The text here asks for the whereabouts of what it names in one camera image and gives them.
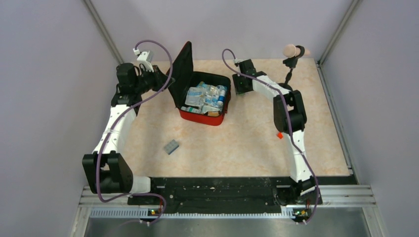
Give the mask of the white blue spray bottle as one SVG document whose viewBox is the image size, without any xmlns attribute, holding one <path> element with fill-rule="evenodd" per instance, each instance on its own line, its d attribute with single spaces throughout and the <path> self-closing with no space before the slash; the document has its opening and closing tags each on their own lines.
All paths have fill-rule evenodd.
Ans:
<svg viewBox="0 0 419 237">
<path fill-rule="evenodd" d="M 218 85 L 217 88 L 219 90 L 217 105 L 219 107 L 222 107 L 224 105 L 225 96 L 226 96 L 226 93 L 227 93 L 227 88 L 223 85 Z"/>
</svg>

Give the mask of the blue cotton swab bag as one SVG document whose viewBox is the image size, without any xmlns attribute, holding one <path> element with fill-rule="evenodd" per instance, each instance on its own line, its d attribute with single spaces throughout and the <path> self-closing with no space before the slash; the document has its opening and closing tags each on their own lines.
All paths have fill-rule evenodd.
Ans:
<svg viewBox="0 0 419 237">
<path fill-rule="evenodd" d="M 219 107 L 217 105 L 217 100 L 219 96 L 219 90 L 217 86 L 206 84 L 203 81 L 200 82 L 197 87 L 203 88 L 205 95 L 204 95 L 204 103 L 207 105 Z"/>
</svg>

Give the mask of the white blue dressing pouch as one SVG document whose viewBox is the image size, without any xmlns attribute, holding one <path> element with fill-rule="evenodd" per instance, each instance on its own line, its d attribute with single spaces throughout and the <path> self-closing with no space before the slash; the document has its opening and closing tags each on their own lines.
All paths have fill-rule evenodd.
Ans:
<svg viewBox="0 0 419 237">
<path fill-rule="evenodd" d="M 187 91 L 185 104 L 193 107 L 200 107 L 204 103 L 205 92 L 200 87 L 190 87 Z"/>
</svg>

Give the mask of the clear white cap bottle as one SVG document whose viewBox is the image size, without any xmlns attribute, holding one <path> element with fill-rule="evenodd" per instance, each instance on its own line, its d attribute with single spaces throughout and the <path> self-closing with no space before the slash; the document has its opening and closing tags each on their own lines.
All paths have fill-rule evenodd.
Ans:
<svg viewBox="0 0 419 237">
<path fill-rule="evenodd" d="M 194 113 L 194 114 L 201 114 L 202 112 L 201 112 L 201 109 L 197 109 L 197 108 L 194 108 L 194 107 L 185 107 L 185 106 L 182 106 L 181 107 L 181 110 L 182 111 L 185 111 L 185 112 L 189 112 L 189 113 Z"/>
</svg>

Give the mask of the amber medicine bottle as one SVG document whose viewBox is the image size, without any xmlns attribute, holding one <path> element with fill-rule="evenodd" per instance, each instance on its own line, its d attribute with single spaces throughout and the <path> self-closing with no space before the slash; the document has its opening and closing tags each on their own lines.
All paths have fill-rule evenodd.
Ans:
<svg viewBox="0 0 419 237">
<path fill-rule="evenodd" d="M 207 112 L 207 115 L 210 117 L 218 117 L 220 116 L 220 111 L 209 111 Z"/>
</svg>

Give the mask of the red black medicine kit bag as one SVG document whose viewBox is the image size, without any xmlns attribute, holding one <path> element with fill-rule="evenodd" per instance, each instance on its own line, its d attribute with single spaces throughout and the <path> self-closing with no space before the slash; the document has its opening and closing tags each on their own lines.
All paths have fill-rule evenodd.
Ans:
<svg viewBox="0 0 419 237">
<path fill-rule="evenodd" d="M 192 43 L 186 42 L 172 65 L 174 82 L 168 87 L 183 119 L 218 126 L 231 97 L 228 77 L 194 70 Z"/>
</svg>

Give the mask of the teal gauze packet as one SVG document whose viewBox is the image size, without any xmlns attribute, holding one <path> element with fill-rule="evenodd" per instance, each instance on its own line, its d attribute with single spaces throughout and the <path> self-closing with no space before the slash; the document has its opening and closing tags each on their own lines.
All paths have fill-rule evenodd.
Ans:
<svg viewBox="0 0 419 237">
<path fill-rule="evenodd" d="M 213 107 L 209 105 L 203 105 L 201 108 L 202 114 L 208 113 L 208 112 L 220 112 L 221 108 Z"/>
</svg>

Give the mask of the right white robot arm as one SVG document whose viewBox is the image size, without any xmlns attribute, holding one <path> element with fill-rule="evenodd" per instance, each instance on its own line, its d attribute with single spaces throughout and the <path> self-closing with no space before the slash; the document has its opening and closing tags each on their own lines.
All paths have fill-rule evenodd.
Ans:
<svg viewBox="0 0 419 237">
<path fill-rule="evenodd" d="M 255 91 L 272 102 L 274 125 L 287 141 L 291 179 L 297 184 L 315 186 L 317 178 L 308 163 L 304 144 L 307 115 L 301 92 L 256 71 L 251 59 L 235 59 L 234 65 L 237 68 L 232 70 L 233 82 L 238 94 Z"/>
</svg>

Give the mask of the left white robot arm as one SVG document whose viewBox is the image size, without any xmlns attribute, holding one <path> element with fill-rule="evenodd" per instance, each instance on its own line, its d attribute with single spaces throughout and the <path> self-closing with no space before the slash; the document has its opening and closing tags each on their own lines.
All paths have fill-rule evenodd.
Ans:
<svg viewBox="0 0 419 237">
<path fill-rule="evenodd" d="M 149 177 L 133 174 L 124 160 L 123 149 L 143 103 L 142 95 L 150 90 L 163 91 L 172 80 L 157 65 L 147 71 L 144 64 L 123 63 L 116 67 L 116 75 L 118 83 L 107 125 L 93 152 L 84 155 L 82 166 L 94 194 L 139 193 L 146 204 L 153 204 L 158 190 L 151 186 Z"/>
</svg>

